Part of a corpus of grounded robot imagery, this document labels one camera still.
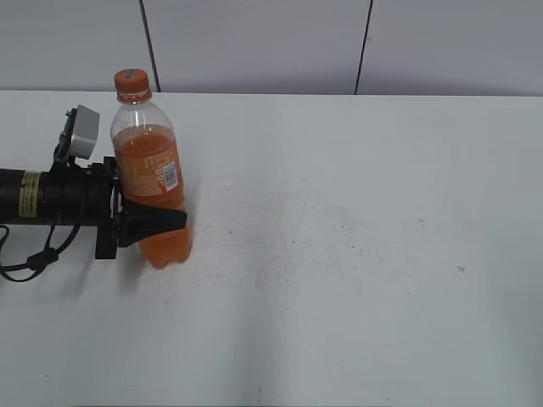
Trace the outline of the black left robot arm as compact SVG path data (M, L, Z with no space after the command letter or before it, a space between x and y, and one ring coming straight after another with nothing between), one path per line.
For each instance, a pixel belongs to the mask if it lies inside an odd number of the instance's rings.
M125 198L113 157L86 168L71 158L48 172L2 169L1 222L95 227L95 258L114 259L118 248L183 229L187 214Z

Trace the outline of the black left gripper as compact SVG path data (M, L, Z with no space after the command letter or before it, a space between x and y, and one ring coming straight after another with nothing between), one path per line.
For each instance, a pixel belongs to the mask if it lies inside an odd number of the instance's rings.
M74 242L83 226L96 229L95 259L114 259L118 248L127 248L146 238L187 225L188 215L180 209L156 208L121 199L120 212L113 215L118 202L119 177L115 158L79 166L68 155L54 158L49 172L41 176L41 218L52 228L71 226L68 237L57 248L48 238L42 251L48 260L57 260Z

